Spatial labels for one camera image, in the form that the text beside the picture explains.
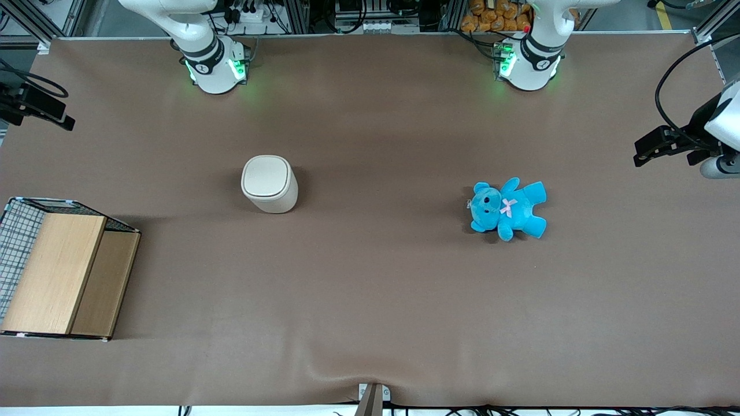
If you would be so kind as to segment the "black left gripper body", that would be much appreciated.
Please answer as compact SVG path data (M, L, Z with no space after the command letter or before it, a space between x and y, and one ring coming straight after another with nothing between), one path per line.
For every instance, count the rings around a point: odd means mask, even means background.
M687 162L690 166L695 166L710 157L719 157L729 150L729 146L722 143L720 139L706 131L706 124L713 118L718 108L721 93L714 95L711 100L704 103L694 111L688 125L686 133L692 137L695 142L695 149L687 155Z

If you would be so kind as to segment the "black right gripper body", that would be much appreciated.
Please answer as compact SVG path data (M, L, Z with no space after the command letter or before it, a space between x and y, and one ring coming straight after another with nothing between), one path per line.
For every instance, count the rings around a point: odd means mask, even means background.
M15 85L1 82L1 119L6 124L22 125L25 115L19 97L26 86L26 83Z

